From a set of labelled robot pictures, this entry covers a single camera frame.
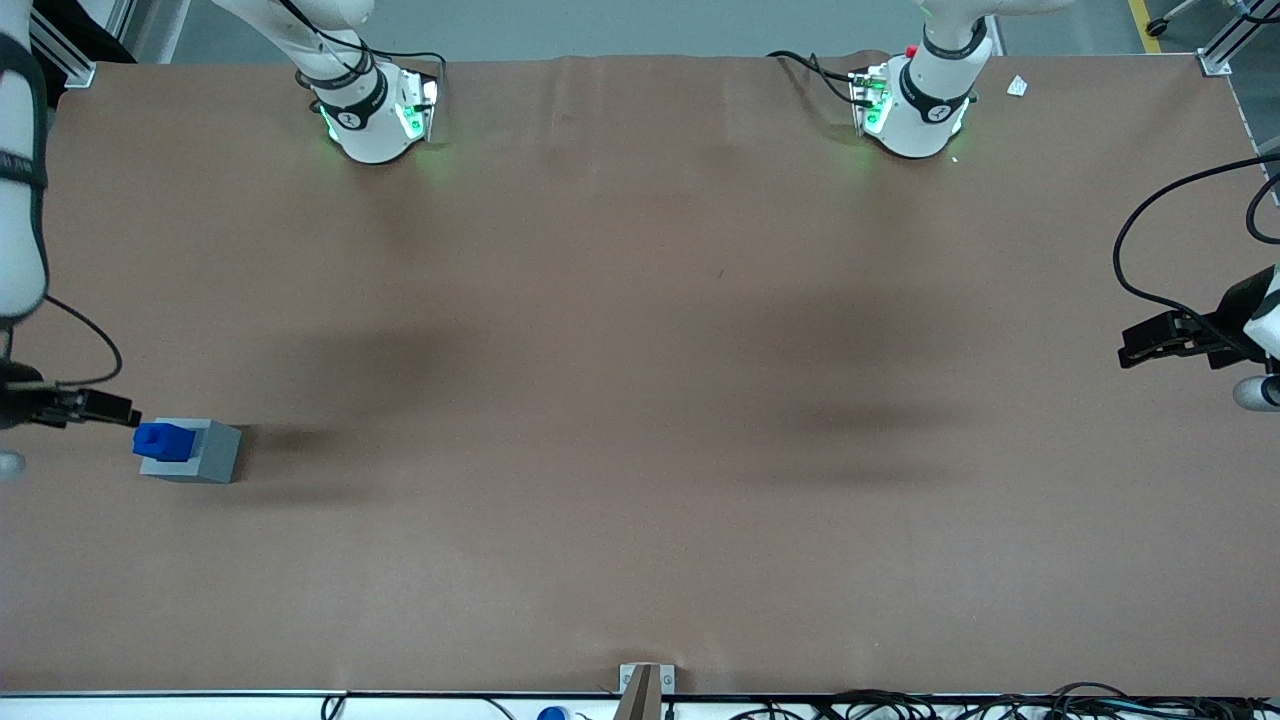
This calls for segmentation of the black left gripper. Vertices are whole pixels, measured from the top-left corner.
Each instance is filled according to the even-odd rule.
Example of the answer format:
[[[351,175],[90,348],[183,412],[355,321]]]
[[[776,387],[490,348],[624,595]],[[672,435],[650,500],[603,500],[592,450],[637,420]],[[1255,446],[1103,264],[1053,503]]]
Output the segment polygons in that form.
[[[1183,311],[1165,311],[1125,329],[1124,345],[1117,351],[1121,369],[1166,357],[1194,357],[1208,352],[1212,370],[1249,361],[1274,365],[1277,370],[1277,265],[1231,284],[1217,307],[1206,315],[1225,340],[1211,350],[1196,340],[1201,324]]]

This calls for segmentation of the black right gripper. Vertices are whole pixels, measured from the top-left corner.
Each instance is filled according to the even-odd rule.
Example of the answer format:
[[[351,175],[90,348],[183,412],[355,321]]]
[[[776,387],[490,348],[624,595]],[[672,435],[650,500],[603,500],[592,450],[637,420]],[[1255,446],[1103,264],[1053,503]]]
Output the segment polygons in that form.
[[[1,429],[32,423],[49,404],[50,389],[44,375],[32,366],[1,360]],[[95,388],[58,388],[47,411],[49,427],[102,423],[138,427],[141,411],[133,401]]]

